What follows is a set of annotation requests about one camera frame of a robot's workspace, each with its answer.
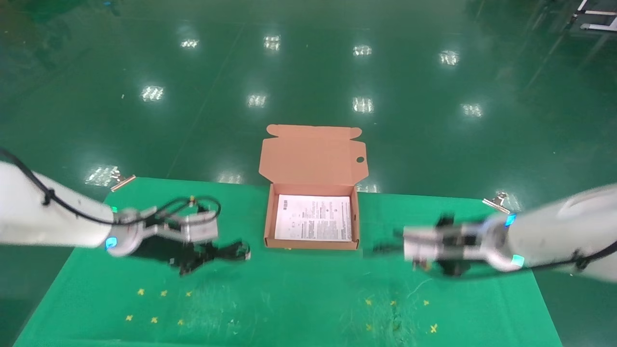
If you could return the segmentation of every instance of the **box lid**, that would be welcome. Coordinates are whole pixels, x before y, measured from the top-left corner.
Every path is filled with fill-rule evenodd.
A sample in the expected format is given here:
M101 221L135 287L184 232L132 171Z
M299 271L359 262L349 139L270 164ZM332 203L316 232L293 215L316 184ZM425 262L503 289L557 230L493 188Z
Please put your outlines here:
M269 125L259 173L272 183L352 186L368 176L360 128Z

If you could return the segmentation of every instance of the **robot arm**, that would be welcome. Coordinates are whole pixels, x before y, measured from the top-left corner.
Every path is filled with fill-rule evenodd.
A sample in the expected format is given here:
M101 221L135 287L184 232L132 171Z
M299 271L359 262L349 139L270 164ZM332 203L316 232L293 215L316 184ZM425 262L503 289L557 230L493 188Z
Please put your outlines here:
M436 261L451 276L481 261L501 272L554 267L617 282L616 240L617 185L609 185L524 214L405 227L404 254L408 261Z
M146 211L111 207L89 199L37 173L34 176L80 212L108 224L92 222L55 201L45 205L43 191L16 166L0 162L0 244L105 248L116 257L136 256L168 262L188 274L203 263L222 257L245 259L241 242L216 248L218 211L204 209L180 217L152 207Z

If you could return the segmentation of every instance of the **cardboard box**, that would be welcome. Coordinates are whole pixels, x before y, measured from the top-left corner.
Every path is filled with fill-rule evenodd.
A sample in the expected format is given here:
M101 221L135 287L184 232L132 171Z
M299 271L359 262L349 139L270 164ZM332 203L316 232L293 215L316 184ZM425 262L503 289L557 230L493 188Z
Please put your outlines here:
M263 141L259 173L269 179L270 195L263 239L266 247L305 249L357 249L360 210L355 184L368 176L366 145L352 139L359 128L269 125L276 136ZM280 194L349 196L351 241L297 241L275 239Z

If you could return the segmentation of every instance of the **green table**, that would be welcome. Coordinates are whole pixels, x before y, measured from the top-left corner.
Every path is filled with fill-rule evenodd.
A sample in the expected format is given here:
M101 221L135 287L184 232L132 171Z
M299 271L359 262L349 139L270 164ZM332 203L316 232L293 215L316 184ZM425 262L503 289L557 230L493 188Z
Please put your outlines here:
M401 255L363 256L441 211L491 213L480 201L362 193L358 251L264 247L264 186L139 178L106 203L145 209L200 194L220 199L220 242L249 242L249 262L180 278L164 264L76 249L15 346L561 345L530 272L455 282L414 271Z

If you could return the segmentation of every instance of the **metal clip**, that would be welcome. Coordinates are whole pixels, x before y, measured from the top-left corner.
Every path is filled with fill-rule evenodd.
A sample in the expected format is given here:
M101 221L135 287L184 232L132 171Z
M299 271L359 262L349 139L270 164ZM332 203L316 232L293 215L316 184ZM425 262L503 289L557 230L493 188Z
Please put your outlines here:
M510 210L508 210L507 208L503 206L503 202L507 198L508 198L508 195L506 194L506 192L500 191L497 193L497 196L494 199L492 200L483 199L482 202L490 207L493 207L494 209L498 211L501 211L505 214L510 214Z
M132 175L128 178L124 178L122 175L120 175L120 171L119 170L114 170L114 172L112 172L112 178L115 179L118 184L116 184L115 186L112 187L112 192L117 191L118 189L124 187L125 185L129 184L130 182L132 182L134 179L136 179L137 177L135 175Z

